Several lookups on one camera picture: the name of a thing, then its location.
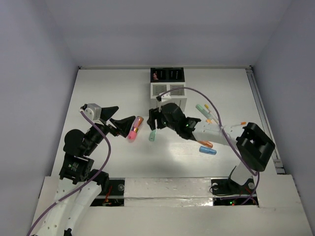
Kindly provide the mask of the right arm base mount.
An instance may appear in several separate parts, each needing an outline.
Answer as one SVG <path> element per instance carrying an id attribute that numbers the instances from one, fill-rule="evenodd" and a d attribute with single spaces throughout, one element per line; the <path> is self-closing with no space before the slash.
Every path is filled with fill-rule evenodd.
<path id="1" fill-rule="evenodd" d="M 239 185 L 226 178 L 211 179 L 209 192 L 213 195 L 213 206 L 258 206 L 255 184 L 249 178 Z"/>

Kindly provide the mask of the pink glue stick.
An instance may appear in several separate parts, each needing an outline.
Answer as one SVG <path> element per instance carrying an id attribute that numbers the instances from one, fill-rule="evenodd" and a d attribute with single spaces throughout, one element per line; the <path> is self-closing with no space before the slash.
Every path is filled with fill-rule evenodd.
<path id="1" fill-rule="evenodd" d="M 130 129 L 129 134 L 127 136 L 127 140 L 129 142 L 134 142 L 135 141 L 135 139 L 137 137 L 137 133 L 138 133 L 138 131 L 141 128 L 141 125 L 143 123 L 143 120 L 144 120 L 143 117 L 137 116 L 135 118 L 135 120 L 133 121 L 131 129 Z"/>

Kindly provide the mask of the small green highlighter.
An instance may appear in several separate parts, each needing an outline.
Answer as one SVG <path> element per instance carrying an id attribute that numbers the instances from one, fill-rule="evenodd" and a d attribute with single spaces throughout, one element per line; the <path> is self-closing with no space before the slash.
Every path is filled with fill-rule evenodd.
<path id="1" fill-rule="evenodd" d="M 156 138 L 156 130 L 152 130 L 149 135 L 149 141 L 154 142 Z"/>

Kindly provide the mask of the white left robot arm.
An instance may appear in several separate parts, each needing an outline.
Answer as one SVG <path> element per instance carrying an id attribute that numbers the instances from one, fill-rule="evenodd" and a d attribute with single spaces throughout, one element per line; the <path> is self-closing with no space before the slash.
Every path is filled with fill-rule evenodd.
<path id="1" fill-rule="evenodd" d="M 109 174 L 93 169 L 89 156 L 107 134 L 126 138 L 135 116 L 112 119 L 119 108 L 102 108 L 95 103 L 80 108 L 91 128 L 83 133 L 72 129 L 64 137 L 64 159 L 59 172 L 58 187 L 53 203 L 35 220 L 28 232 L 30 236 L 74 236 L 88 208 L 97 195 L 111 190 Z"/>

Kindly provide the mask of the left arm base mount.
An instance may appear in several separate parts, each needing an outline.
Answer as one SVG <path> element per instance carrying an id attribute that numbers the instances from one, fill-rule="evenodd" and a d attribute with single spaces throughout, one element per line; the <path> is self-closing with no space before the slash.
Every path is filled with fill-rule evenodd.
<path id="1" fill-rule="evenodd" d="M 107 190 L 101 191 L 91 203 L 91 207 L 123 207 L 124 193 L 125 179 L 111 178 Z"/>

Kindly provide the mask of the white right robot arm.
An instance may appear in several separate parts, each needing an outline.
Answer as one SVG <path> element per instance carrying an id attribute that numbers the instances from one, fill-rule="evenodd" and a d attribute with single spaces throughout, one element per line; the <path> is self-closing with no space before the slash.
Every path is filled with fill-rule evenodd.
<path id="1" fill-rule="evenodd" d="M 209 141 L 235 150 L 241 156 L 240 163 L 227 178 L 212 180 L 212 192 L 219 196 L 246 194 L 249 185 L 253 184 L 253 175 L 266 169 L 275 149 L 274 142 L 255 123 L 219 126 L 185 116 L 175 103 L 150 109 L 147 124 L 151 130 L 168 127 L 185 140 Z"/>

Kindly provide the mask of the blue highlighter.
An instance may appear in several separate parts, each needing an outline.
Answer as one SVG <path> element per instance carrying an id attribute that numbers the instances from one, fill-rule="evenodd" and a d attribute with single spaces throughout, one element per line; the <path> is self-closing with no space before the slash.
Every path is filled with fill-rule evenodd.
<path id="1" fill-rule="evenodd" d="M 204 154 L 209 154 L 209 155 L 216 155 L 217 154 L 216 150 L 209 148 L 209 147 L 205 147 L 205 146 L 200 146 L 199 152 L 204 153 Z"/>

